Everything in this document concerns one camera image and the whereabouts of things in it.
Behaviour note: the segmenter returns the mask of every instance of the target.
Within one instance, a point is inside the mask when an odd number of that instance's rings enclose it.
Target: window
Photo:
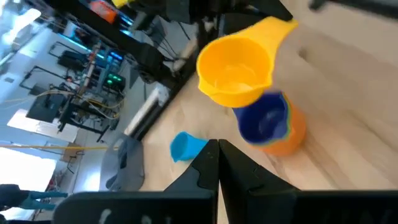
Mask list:
[[[57,162],[0,147],[0,184],[17,184],[24,190],[45,191]],[[27,220],[33,210],[10,208],[1,212],[6,219]]]
[[[78,127],[67,124],[62,132],[58,132],[58,119],[53,123],[47,123],[26,117],[27,110],[19,109],[7,123],[13,128],[22,129],[32,133],[43,134],[45,136],[61,139],[67,142],[74,142],[77,136]]]

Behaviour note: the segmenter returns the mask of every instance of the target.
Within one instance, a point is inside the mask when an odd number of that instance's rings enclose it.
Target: measuring cup handle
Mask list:
[[[297,25],[298,22],[294,19],[283,21],[269,16],[244,30],[241,35],[255,40],[267,49],[270,57],[275,57],[280,43]]]

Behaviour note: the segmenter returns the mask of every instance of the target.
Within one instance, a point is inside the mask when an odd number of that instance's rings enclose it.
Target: blue plastic piece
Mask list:
[[[194,159],[205,147],[208,140],[195,138],[185,131],[180,132],[170,144],[170,152],[174,162]]]
[[[280,91],[265,93],[255,103],[233,111],[242,138],[251,144],[268,144],[289,133],[289,106]]]

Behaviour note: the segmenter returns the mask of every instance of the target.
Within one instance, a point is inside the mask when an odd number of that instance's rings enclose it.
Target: yellow measuring cup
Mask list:
[[[297,21],[267,17],[209,43],[197,61],[199,89],[216,103],[238,108],[255,102],[272,85],[279,44]]]

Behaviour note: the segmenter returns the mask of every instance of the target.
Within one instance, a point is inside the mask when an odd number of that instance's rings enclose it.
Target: wooden surface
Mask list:
[[[227,139],[300,189],[398,187],[398,68],[299,26],[279,50],[274,83],[306,115],[307,137],[297,153],[272,157],[250,148],[231,109],[200,92],[194,75],[143,140],[141,190],[165,189],[188,166],[170,157],[180,131]],[[219,221],[226,223],[222,203]]]
[[[308,7],[313,0],[280,1],[301,24],[389,63],[398,64],[398,20],[333,2],[314,12]]]

